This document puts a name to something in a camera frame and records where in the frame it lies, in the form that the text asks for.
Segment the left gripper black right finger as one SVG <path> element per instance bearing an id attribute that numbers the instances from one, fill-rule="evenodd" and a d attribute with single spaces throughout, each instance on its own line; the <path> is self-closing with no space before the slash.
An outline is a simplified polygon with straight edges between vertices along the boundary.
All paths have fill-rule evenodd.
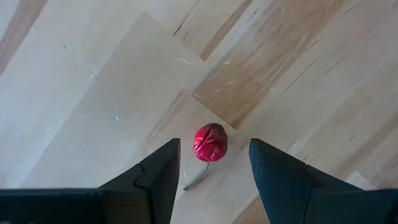
<path id="1" fill-rule="evenodd" d="M 303 223 L 314 189 L 361 191 L 258 138 L 250 140 L 249 159 L 259 196 L 271 223 Z"/>

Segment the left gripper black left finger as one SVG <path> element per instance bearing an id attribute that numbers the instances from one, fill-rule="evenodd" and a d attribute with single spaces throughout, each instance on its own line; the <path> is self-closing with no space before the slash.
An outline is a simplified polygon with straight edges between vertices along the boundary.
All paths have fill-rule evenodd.
<path id="1" fill-rule="evenodd" d="M 106 223 L 170 223 L 180 175 L 180 139 L 173 138 L 103 184 Z"/>

